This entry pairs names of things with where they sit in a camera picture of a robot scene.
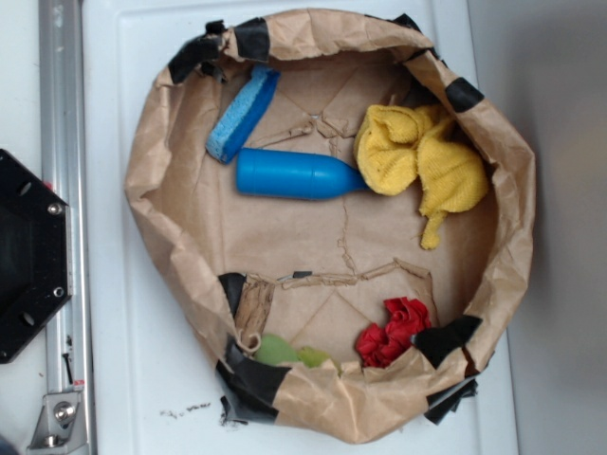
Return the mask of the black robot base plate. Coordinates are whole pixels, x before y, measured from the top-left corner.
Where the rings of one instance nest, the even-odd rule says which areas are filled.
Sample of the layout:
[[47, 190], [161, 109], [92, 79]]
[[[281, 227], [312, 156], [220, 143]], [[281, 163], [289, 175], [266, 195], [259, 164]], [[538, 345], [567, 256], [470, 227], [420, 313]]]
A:
[[1, 362], [9, 364], [70, 298], [67, 204], [1, 151]]

